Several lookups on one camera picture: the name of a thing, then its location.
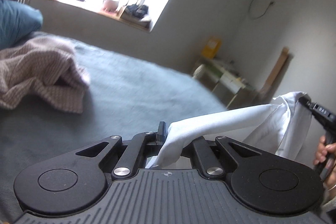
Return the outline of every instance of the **white cloth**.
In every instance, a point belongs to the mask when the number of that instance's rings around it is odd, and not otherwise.
[[[74,50],[67,40],[36,37],[0,51],[0,107],[14,109],[33,93],[56,109],[83,112],[90,77],[77,65]]]
[[[311,112],[298,102],[303,95],[303,92],[291,92],[273,98],[267,105],[173,122],[158,156],[147,167],[166,167],[176,162],[182,149],[192,140],[209,134],[211,136],[206,136],[206,139],[224,135],[294,160],[305,141],[311,122]]]

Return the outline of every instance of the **black cable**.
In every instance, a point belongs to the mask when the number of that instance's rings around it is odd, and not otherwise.
[[[258,17],[253,17],[251,15],[251,7],[252,7],[253,2],[254,2],[254,0],[251,1],[250,5],[249,5],[248,12],[247,12],[248,15],[249,15],[249,18],[252,19],[252,20],[256,20],[256,19],[259,19],[259,18],[263,17],[266,14],[266,12],[268,11],[268,8],[271,7],[272,5],[274,5],[274,3],[275,3],[274,1],[270,1],[269,4],[268,4],[268,6],[267,6],[267,8],[266,8],[266,10],[265,10],[265,12],[262,15],[260,15]]]

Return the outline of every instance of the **teal pillow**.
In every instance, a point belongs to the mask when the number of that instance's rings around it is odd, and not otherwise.
[[[13,0],[0,0],[0,50],[38,31],[43,23],[39,10]]]

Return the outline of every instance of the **human hand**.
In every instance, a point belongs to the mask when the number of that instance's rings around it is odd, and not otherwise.
[[[325,146],[324,145],[325,141],[326,137],[322,136],[320,138],[320,142],[317,146],[317,150],[315,153],[315,160],[313,161],[314,165],[324,162],[326,160],[327,153],[334,154],[336,156],[336,143],[332,143]],[[324,183],[327,186],[327,189],[331,189],[336,185],[336,168],[332,170],[329,177],[325,180]],[[330,190],[329,193],[330,197],[334,198],[336,196],[336,187]]]

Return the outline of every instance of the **person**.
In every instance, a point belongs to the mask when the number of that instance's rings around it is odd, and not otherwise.
[[[315,153],[314,165],[324,162],[326,160],[327,153],[334,154],[336,156],[336,143],[324,145],[326,140],[325,136],[322,136],[319,140],[317,150]],[[325,199],[322,208],[328,212],[332,218],[336,218],[336,168],[332,170],[329,177],[325,180],[324,186],[326,188]]]

